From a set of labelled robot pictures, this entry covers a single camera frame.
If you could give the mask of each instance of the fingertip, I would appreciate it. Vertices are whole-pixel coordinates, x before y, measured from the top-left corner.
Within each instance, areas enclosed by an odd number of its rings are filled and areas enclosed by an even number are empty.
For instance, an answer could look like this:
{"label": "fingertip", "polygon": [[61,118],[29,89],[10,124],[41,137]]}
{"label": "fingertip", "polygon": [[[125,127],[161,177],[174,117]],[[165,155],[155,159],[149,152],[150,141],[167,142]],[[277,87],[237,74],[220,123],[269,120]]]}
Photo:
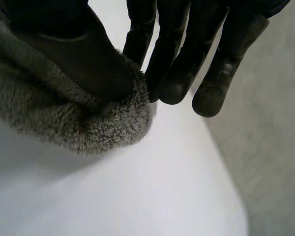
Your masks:
{"label": "fingertip", "polygon": [[200,116],[211,118],[222,109],[225,96],[216,85],[201,85],[192,100],[193,110]]}
{"label": "fingertip", "polygon": [[159,99],[169,105],[180,103],[185,97],[184,87],[178,83],[166,83],[159,90]]}

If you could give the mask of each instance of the gray fleece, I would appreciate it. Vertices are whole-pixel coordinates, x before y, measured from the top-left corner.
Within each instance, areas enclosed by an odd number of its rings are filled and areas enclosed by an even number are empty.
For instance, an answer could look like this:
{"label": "gray fleece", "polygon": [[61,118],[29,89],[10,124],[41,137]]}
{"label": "gray fleece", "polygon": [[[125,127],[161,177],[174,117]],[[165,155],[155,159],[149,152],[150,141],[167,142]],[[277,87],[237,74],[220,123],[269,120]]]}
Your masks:
{"label": "gray fleece", "polygon": [[79,154],[137,142],[147,134],[152,114],[145,78],[127,63],[135,78],[132,95],[104,104],[0,22],[0,120],[20,134]]}

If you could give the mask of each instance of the black leather glove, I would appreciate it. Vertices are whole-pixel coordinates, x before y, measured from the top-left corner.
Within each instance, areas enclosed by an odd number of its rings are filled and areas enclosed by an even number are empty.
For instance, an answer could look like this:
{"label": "black leather glove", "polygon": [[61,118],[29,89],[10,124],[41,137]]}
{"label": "black leather glove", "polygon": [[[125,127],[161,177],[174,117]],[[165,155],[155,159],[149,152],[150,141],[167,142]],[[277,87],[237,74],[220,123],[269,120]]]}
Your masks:
{"label": "black leather glove", "polygon": [[[146,71],[149,97],[151,102],[160,99],[174,105],[189,91],[226,18],[219,47],[192,104],[199,115],[212,117],[221,110],[246,51],[268,26],[267,18],[280,12],[288,2],[127,0],[131,30],[123,52],[142,65],[158,9],[161,29]],[[177,56],[189,12],[186,40]]]}

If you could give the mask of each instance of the black glove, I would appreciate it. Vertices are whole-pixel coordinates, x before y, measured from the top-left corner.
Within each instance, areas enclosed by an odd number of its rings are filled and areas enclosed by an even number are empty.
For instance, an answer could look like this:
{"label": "black glove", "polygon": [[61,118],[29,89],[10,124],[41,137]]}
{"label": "black glove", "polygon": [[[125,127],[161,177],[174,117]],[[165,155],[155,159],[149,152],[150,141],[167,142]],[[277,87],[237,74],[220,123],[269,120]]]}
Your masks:
{"label": "black glove", "polygon": [[[151,102],[177,104],[189,91],[226,17],[219,47],[192,104],[199,115],[212,117],[221,110],[246,51],[268,26],[267,18],[289,1],[127,0],[131,30],[123,53],[142,65],[158,9],[161,29],[146,71],[149,97]],[[187,37],[176,57],[189,12]]]}

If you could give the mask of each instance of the sherpa lining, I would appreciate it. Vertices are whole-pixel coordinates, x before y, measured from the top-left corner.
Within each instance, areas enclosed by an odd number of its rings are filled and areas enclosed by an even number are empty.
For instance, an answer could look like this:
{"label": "sherpa lining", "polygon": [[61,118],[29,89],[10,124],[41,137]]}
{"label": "sherpa lining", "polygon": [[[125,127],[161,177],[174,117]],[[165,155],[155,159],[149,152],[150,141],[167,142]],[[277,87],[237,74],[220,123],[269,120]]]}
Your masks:
{"label": "sherpa lining", "polygon": [[135,143],[147,134],[152,114],[144,75],[125,60],[132,68],[132,95],[102,103],[0,22],[0,120],[79,154]]}

